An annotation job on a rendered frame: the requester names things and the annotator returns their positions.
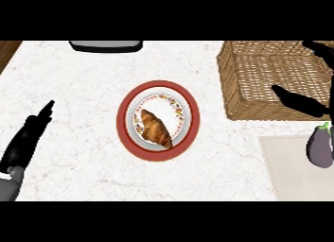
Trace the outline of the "white floral plate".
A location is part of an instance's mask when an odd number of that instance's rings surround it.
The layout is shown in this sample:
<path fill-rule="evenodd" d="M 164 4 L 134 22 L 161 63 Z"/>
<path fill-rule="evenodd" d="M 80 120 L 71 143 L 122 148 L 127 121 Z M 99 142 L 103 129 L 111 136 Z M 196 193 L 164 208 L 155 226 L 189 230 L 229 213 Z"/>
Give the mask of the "white floral plate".
<path fill-rule="evenodd" d="M 170 135 L 171 145 L 176 146 L 183 140 L 190 127 L 190 109 L 184 98 L 177 94 L 139 94 L 125 112 L 127 134 L 139 147 L 161 151 L 165 148 L 155 142 L 142 138 L 143 123 L 142 110 L 149 111 L 162 121 Z"/>

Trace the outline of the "red oval plate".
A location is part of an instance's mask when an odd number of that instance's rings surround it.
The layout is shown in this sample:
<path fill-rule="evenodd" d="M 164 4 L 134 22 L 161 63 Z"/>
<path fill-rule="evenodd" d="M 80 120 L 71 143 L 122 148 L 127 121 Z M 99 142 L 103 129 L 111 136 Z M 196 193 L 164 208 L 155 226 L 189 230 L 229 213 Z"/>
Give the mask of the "red oval plate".
<path fill-rule="evenodd" d="M 153 150 L 137 144 L 128 132 L 127 113 L 136 106 L 137 98 L 145 95 L 156 95 L 159 92 L 171 94 L 173 98 L 182 100 L 183 107 L 187 109 L 187 126 L 180 129 L 182 137 L 177 140 L 176 147 L 168 150 Z M 165 80 L 152 80 L 140 84 L 125 95 L 118 106 L 115 115 L 115 130 L 121 144 L 127 151 L 140 159 L 149 162 L 162 162 L 176 158 L 190 147 L 199 126 L 199 111 L 189 91 L 174 82 Z"/>

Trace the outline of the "grey and black appliance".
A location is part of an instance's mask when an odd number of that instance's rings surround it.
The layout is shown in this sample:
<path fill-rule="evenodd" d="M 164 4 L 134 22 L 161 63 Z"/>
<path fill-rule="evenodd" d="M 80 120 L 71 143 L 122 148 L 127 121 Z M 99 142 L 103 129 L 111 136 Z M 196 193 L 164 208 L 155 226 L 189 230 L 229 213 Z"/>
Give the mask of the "grey and black appliance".
<path fill-rule="evenodd" d="M 131 53 L 142 49 L 142 41 L 69 41 L 75 51 L 90 53 Z"/>

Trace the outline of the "brown croissant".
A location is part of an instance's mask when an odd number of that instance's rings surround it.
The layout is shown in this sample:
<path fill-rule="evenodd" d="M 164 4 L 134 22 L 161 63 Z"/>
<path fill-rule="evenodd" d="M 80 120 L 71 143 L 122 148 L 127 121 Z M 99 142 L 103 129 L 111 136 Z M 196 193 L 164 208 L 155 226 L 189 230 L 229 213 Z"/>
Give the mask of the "brown croissant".
<path fill-rule="evenodd" d="M 142 139 L 155 143 L 165 149 L 171 148 L 171 138 L 167 132 L 167 127 L 161 119 L 148 110 L 142 110 L 143 132 Z"/>

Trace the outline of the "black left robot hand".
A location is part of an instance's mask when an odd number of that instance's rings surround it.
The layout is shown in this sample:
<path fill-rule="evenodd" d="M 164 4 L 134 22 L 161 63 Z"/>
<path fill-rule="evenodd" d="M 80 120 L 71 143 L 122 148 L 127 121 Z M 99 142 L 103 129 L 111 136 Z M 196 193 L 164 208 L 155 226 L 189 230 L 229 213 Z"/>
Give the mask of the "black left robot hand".
<path fill-rule="evenodd" d="M 25 168 L 29 164 L 35 152 L 38 138 L 51 120 L 50 114 L 53 104 L 54 101 L 50 100 L 41 108 L 38 114 L 26 117 L 23 125 L 9 142 L 0 160 L 0 172 L 4 174 L 10 173 L 12 167 L 20 166 Z"/>

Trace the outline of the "wicker basket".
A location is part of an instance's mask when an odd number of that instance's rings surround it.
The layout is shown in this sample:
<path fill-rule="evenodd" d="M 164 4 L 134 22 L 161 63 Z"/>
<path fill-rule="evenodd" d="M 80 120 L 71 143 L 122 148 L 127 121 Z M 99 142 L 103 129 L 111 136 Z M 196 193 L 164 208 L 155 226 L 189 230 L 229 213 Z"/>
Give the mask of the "wicker basket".
<path fill-rule="evenodd" d="M 226 117 L 255 121 L 313 121 L 286 108 L 270 89 L 314 98 L 328 105 L 332 70 L 300 41 L 226 41 L 217 55 Z"/>

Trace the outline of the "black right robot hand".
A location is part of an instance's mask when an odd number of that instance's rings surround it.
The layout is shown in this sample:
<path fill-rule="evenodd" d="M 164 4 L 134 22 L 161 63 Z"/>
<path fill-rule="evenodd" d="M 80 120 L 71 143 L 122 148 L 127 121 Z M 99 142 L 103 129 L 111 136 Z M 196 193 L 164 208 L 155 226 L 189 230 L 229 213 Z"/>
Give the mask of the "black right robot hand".
<path fill-rule="evenodd" d="M 322 117 L 328 114 L 331 124 L 334 125 L 334 49 L 313 41 L 303 41 L 301 45 L 313 50 L 314 55 L 322 58 L 326 66 L 332 69 L 328 105 L 322 105 L 314 98 L 307 97 L 306 95 L 288 92 L 278 85 L 272 85 L 270 89 L 273 90 L 285 107 L 312 115 L 313 117 Z"/>

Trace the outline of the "beige placemat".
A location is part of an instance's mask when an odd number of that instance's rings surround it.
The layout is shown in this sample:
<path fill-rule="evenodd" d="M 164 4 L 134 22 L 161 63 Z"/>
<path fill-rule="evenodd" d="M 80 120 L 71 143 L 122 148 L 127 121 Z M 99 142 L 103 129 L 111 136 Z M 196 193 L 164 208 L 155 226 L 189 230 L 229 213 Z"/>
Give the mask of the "beige placemat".
<path fill-rule="evenodd" d="M 334 200 L 334 165 L 316 167 L 306 158 L 307 135 L 258 138 L 278 200 Z"/>

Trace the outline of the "purple eggplant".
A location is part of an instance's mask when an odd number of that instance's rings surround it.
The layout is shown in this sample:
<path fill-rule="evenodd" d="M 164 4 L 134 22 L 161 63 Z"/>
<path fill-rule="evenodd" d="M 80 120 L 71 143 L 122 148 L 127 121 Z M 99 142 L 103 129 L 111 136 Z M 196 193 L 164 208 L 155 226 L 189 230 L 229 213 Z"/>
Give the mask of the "purple eggplant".
<path fill-rule="evenodd" d="M 319 168 L 328 168 L 332 165 L 329 138 L 328 123 L 323 123 L 314 127 L 306 144 L 307 160 Z"/>

